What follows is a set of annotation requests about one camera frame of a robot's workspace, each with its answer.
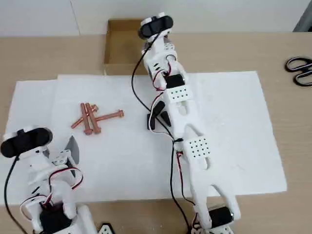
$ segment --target robotic arm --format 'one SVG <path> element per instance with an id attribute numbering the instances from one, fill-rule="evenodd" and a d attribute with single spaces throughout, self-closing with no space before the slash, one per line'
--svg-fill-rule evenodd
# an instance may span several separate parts
<path id="1" fill-rule="evenodd" d="M 172 18 L 164 13 L 141 22 L 139 36 L 146 40 L 141 51 L 145 53 L 144 66 L 155 89 L 163 92 L 160 95 L 174 139 L 182 139 L 175 144 L 175 149 L 182 151 L 188 162 L 194 211 L 198 214 L 201 227 L 207 233 L 232 233 L 228 225 L 240 219 L 239 206 L 230 184 L 223 176 L 222 165 L 215 161 L 216 155 L 209 145 L 210 136 L 204 132 L 188 75 L 178 62 L 175 47 L 168 39 L 172 26 Z M 211 186 L 224 198 L 226 205 L 207 207 L 207 190 Z"/>
<path id="2" fill-rule="evenodd" d="M 51 140 L 46 128 L 21 129 L 4 136 L 1 153 L 18 157 L 29 169 L 28 198 L 20 211 L 35 234 L 97 234 L 88 207 L 74 202 L 73 190 L 82 182 L 82 172 L 70 149 L 54 158 L 49 155 Z"/>

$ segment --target scissors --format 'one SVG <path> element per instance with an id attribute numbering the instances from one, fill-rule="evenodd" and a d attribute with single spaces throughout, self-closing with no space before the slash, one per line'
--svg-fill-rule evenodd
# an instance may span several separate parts
<path id="1" fill-rule="evenodd" d="M 303 61 L 305 64 L 297 66 L 297 67 L 291 67 L 291 63 L 294 61 Z M 301 71 L 298 75 L 295 75 L 293 77 L 293 81 L 296 85 L 299 86 L 312 86 L 312 82 L 303 82 L 300 79 L 303 77 L 307 77 L 309 75 L 312 75 L 312 59 L 307 58 L 307 57 L 293 57 L 290 58 L 286 63 L 285 63 L 285 70 L 288 72 L 298 72 Z"/>

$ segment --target orange bolt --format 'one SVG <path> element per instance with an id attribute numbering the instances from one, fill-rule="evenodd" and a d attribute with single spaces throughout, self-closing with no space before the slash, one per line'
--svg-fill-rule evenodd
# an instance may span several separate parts
<path id="1" fill-rule="evenodd" d="M 99 116 L 96 118 L 96 121 L 106 120 L 106 119 L 115 118 L 115 117 L 121 118 L 123 116 L 124 116 L 123 110 L 119 110 L 119 111 L 112 113 L 112 114 Z"/>
<path id="2" fill-rule="evenodd" d="M 92 105 L 92 106 L 91 106 L 91 110 L 92 110 L 92 112 L 97 112 L 97 111 L 98 111 L 98 106 Z M 71 128 L 72 128 L 72 129 L 76 128 L 81 122 L 83 122 L 83 117 L 81 117 L 81 118 L 78 119 L 75 123 L 73 123 L 72 126 L 71 126 Z"/>
<path id="3" fill-rule="evenodd" d="M 83 123 L 84 123 L 84 133 L 86 135 L 91 135 L 92 134 L 92 129 L 90 128 L 89 125 L 89 121 L 88 121 L 88 117 L 87 117 L 87 113 L 86 113 L 86 108 L 84 103 L 80 104 L 80 108 L 81 108 L 81 114 L 82 114 L 82 119 L 83 119 Z"/>
<path id="4" fill-rule="evenodd" d="M 93 125 L 93 131 L 95 134 L 99 134 L 101 133 L 101 128 L 98 126 L 98 123 L 96 121 L 96 118 L 94 117 L 93 115 L 93 112 L 92 112 L 92 109 L 91 109 L 91 106 L 89 103 L 86 103 L 86 107 L 87 107 L 87 110 L 89 112 L 89 117 L 90 117 L 90 120 L 92 122 L 92 125 Z"/>

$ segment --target wooden table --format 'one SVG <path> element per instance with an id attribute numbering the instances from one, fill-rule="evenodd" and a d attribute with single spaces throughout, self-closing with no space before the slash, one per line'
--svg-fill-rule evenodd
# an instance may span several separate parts
<path id="1" fill-rule="evenodd" d="M 235 233 L 310 233 L 312 90 L 294 85 L 293 74 L 285 72 L 283 65 L 292 56 L 312 57 L 312 34 L 175 34 L 171 39 L 189 72 L 256 70 L 260 77 L 288 191 L 239 196 L 242 219 L 234 224 Z M 17 80 L 53 79 L 57 74 L 102 74 L 104 44 L 104 36 L 0 39 L 1 133 Z M 192 219 L 192 208 L 181 203 Z M 183 218 L 171 200 L 92 203 L 89 207 L 97 225 L 109 221 L 117 234 L 185 231 Z M 21 220 L 16 207 L 13 211 Z M 0 226 L 1 233 L 20 233 L 3 207 Z"/>

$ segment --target copper screw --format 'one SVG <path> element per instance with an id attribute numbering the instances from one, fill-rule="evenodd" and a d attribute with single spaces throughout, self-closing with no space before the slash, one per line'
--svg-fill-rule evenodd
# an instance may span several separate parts
<path id="1" fill-rule="evenodd" d="M 89 121 L 88 121 L 88 117 L 87 117 L 87 113 L 86 113 L 86 108 L 84 103 L 80 104 L 80 108 L 81 108 L 81 114 L 82 114 L 82 119 L 83 119 L 83 123 L 84 123 L 84 133 L 86 135 L 91 135 L 92 134 L 92 129 L 90 128 L 89 125 Z"/>
<path id="2" fill-rule="evenodd" d="M 101 128 L 98 126 L 98 123 L 96 121 L 96 118 L 94 117 L 94 114 L 92 112 L 92 109 L 91 109 L 91 106 L 89 103 L 86 103 L 86 107 L 87 107 L 87 110 L 89 112 L 89 117 L 90 117 L 90 120 L 92 122 L 92 125 L 93 125 L 93 131 L 95 134 L 99 134 L 101 133 Z"/>
<path id="3" fill-rule="evenodd" d="M 92 106 L 91 106 L 91 110 L 92 110 L 92 112 L 98 111 L 98 106 L 92 105 Z M 81 117 L 81 118 L 78 119 L 75 123 L 73 123 L 72 126 L 71 126 L 71 128 L 72 128 L 72 129 L 76 128 L 81 122 L 83 122 L 83 117 Z"/>
<path id="4" fill-rule="evenodd" d="M 112 113 L 112 114 L 99 116 L 96 118 L 96 121 L 106 120 L 106 119 L 115 118 L 115 117 L 121 118 L 123 116 L 124 116 L 123 110 L 118 110 L 117 112 Z"/>

